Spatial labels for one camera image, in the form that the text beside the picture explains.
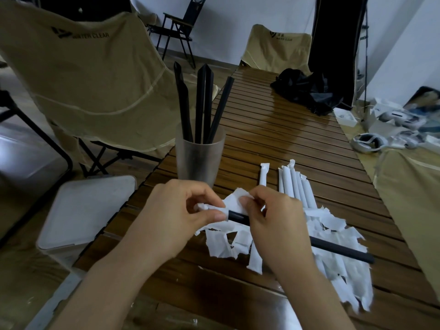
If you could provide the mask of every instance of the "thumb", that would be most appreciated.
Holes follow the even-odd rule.
[[[195,221],[196,230],[206,226],[207,224],[226,220],[226,214],[216,209],[207,209],[206,211],[200,211],[191,214],[191,217]]]
[[[240,197],[239,201],[240,204],[248,212],[250,222],[255,222],[256,220],[259,222],[264,222],[264,216],[261,213],[261,208],[255,202],[255,200],[244,196],[244,197]]]

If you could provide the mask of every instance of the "pile of paper wrappers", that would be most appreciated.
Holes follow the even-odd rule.
[[[333,216],[327,208],[318,209],[307,177],[295,171],[294,166],[295,160],[290,160],[287,167],[278,168],[278,190],[302,201],[309,235],[366,252],[366,247],[358,243],[358,238],[363,237],[354,227],[346,227],[345,220]],[[269,164],[262,163],[261,185],[266,185],[268,171]],[[238,188],[223,202],[228,210],[247,215],[238,200],[246,195],[250,196],[247,191]],[[206,233],[206,245],[211,256],[236,259],[240,253],[250,253],[247,268],[262,274],[263,261],[253,243],[249,226],[229,220],[209,224],[197,231],[196,235],[201,231]],[[236,236],[231,244],[227,234],[233,232],[236,232]],[[360,304],[364,310],[369,311],[373,300],[369,264],[314,247],[311,250],[318,269],[331,281],[339,299],[349,302],[355,312],[359,311]]]

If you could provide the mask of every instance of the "person's left hand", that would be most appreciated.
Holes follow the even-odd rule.
[[[195,213],[194,205],[200,202],[225,207],[206,183],[172,179],[157,184],[118,248],[137,262],[153,258],[157,266],[162,265],[184,248],[196,230],[226,219],[213,209]]]

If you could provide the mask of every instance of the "wooden table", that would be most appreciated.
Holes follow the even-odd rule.
[[[371,312],[347,312],[358,329],[440,329],[440,304],[376,189],[332,116],[316,116],[275,94],[276,74],[239,68],[221,124],[227,130],[214,190],[222,198],[258,184],[270,162],[267,185],[289,159],[310,180],[319,206],[354,226],[375,256]],[[215,108],[219,99],[214,100]],[[165,157],[92,242],[76,266],[88,270],[124,236],[157,183],[177,178],[176,153]],[[210,257],[204,233],[147,280],[141,292],[236,329],[291,329],[293,310],[268,268],[263,275],[237,260]]]

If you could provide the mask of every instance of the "plastic cup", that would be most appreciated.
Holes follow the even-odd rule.
[[[191,122],[193,138],[195,138],[194,121]],[[212,144],[190,143],[182,137],[182,126],[176,127],[176,160],[179,179],[197,180],[214,185],[223,154],[226,132],[219,125]]]

